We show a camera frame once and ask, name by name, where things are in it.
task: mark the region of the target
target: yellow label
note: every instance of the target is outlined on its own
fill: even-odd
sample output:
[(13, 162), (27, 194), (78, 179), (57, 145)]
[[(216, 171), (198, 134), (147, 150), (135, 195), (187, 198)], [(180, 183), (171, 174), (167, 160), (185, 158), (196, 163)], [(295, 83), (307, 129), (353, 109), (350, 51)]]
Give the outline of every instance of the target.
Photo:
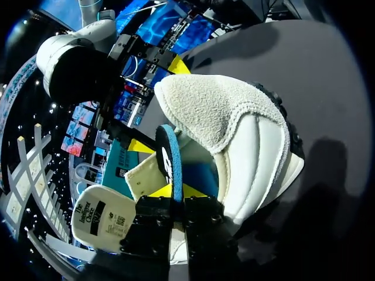
[[(189, 198), (191, 196), (195, 197), (207, 197), (207, 195), (204, 195), (203, 193), (197, 191), (191, 186), (188, 186), (187, 184), (182, 185), (183, 188), (183, 196), (184, 198)], [(152, 193), (149, 195), (150, 197), (160, 197), (164, 196), (166, 198), (170, 198), (172, 194), (172, 184), (167, 184), (165, 187), (159, 189), (158, 191)]]
[(179, 55), (174, 58), (171, 65), (168, 67), (168, 71), (175, 74), (190, 74), (190, 70)]
[(143, 143), (139, 142), (136, 139), (131, 140), (128, 151), (136, 151), (136, 152), (143, 152), (143, 153), (149, 153), (149, 154), (153, 154), (155, 152), (151, 148), (145, 146)]

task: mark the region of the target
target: gray surface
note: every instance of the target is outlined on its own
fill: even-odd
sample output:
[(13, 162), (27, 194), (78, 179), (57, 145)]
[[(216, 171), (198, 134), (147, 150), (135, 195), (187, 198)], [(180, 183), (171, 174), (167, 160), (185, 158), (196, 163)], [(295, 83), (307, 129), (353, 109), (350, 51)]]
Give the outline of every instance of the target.
[(304, 141), (302, 174), (244, 224), (241, 257), (260, 264), (284, 257), (292, 267), (329, 258), (353, 223), (373, 153), (368, 95), (339, 32), (311, 21), (271, 22), (211, 40), (184, 61), (195, 74), (276, 91)]

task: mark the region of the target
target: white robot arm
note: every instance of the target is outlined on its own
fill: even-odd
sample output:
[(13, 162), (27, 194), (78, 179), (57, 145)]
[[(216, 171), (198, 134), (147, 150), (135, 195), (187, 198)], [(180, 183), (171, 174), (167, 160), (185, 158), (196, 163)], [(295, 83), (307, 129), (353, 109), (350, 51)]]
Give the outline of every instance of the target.
[(81, 14), (82, 14), (82, 27), (92, 24), (101, 19), (115, 19), (114, 10), (106, 10), (99, 12), (103, 0), (79, 0)]

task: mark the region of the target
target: shoe tongue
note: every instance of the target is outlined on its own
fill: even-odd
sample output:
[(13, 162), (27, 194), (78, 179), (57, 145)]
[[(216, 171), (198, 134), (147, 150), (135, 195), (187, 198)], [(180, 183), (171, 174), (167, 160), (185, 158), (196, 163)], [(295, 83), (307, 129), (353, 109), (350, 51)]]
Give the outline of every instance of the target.
[(169, 125), (162, 125), (156, 129), (156, 161), (160, 172), (165, 176), (168, 184), (172, 185), (172, 215), (182, 210), (182, 163), (177, 137)]

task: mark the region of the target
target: bolt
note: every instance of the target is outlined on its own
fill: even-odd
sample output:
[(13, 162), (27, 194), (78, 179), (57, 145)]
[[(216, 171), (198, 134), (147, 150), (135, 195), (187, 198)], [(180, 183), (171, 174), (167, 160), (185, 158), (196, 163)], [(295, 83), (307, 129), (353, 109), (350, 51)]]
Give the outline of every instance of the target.
[(217, 224), (218, 222), (221, 221), (221, 215), (213, 215), (213, 216), (211, 217), (211, 220), (212, 220), (212, 222), (213, 222), (214, 224)]
[(156, 223), (158, 226), (162, 227), (164, 225), (164, 222), (166, 221), (166, 218), (162, 215), (156, 219)]
[(126, 238), (120, 241), (121, 246), (126, 246), (127, 244), (128, 244), (128, 240)]
[(158, 255), (161, 250), (162, 250), (162, 245), (152, 247), (152, 251), (153, 251), (155, 256)]

